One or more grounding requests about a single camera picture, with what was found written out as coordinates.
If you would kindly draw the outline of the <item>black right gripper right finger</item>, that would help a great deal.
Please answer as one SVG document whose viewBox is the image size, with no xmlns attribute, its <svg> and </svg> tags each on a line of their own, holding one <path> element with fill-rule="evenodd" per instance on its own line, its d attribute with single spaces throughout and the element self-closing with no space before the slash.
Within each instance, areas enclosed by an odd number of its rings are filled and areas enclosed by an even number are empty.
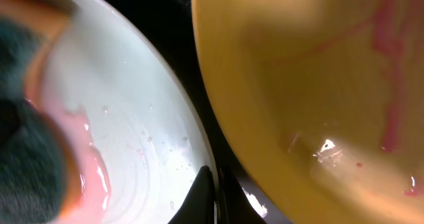
<svg viewBox="0 0 424 224">
<path fill-rule="evenodd" d="M 219 223 L 265 224 L 249 203 L 239 182 L 230 170 L 219 171 Z"/>
</svg>

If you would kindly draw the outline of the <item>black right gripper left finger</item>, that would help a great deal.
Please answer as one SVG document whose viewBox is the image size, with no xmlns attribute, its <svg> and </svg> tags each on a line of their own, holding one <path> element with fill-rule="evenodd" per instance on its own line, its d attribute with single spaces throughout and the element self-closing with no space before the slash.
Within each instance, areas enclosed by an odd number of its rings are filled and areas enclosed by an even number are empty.
<svg viewBox="0 0 424 224">
<path fill-rule="evenodd" d="M 215 185 L 208 166 L 202 166 L 169 224 L 214 224 Z"/>
</svg>

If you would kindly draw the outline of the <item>mint green plate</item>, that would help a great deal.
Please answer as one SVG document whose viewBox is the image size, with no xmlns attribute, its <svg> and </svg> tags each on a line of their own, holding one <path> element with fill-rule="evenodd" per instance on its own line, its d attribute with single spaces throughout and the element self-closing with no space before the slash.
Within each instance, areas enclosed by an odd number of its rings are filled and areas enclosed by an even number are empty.
<svg viewBox="0 0 424 224">
<path fill-rule="evenodd" d="M 212 167 L 211 147 L 195 109 L 167 62 L 149 40 L 104 0 L 41 0 L 71 15 L 71 25 L 50 55 L 48 81 L 65 106 L 84 108 L 109 175 L 103 223 L 168 223 L 164 181 L 168 147 L 183 130 L 199 144 L 184 148 L 195 167 Z"/>
</svg>

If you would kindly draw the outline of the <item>green yellow sponge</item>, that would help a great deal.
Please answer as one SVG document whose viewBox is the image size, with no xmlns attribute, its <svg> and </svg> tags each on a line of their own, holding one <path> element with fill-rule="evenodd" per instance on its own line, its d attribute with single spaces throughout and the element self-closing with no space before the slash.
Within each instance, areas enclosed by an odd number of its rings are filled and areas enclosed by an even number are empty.
<svg viewBox="0 0 424 224">
<path fill-rule="evenodd" d="M 47 223 L 81 199 L 70 142 L 41 103 L 46 57 L 67 14 L 36 0 L 1 0 L 1 222 Z"/>
</svg>

